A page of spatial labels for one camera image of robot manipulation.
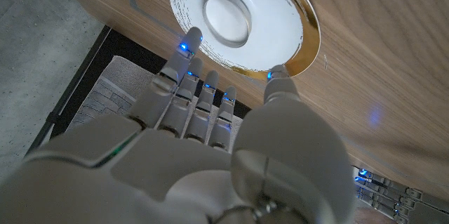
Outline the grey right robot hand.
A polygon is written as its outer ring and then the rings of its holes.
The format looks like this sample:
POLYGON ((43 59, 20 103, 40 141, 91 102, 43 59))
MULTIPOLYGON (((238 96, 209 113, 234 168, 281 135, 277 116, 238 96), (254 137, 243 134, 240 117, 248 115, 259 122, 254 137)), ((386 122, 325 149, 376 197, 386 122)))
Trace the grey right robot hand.
POLYGON ((125 115, 109 114, 25 156, 1 183, 2 223, 350 223, 355 186, 336 132, 284 65, 228 141, 234 94, 210 143, 210 102, 193 112, 201 30, 193 27, 125 115))

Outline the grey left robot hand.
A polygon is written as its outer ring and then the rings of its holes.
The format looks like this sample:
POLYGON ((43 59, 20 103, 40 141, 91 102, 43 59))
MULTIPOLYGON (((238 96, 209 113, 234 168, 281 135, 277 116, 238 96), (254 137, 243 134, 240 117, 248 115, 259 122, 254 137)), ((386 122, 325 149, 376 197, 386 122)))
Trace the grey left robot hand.
POLYGON ((438 197, 356 166, 353 180, 356 198, 396 223, 448 224, 448 203, 438 197))

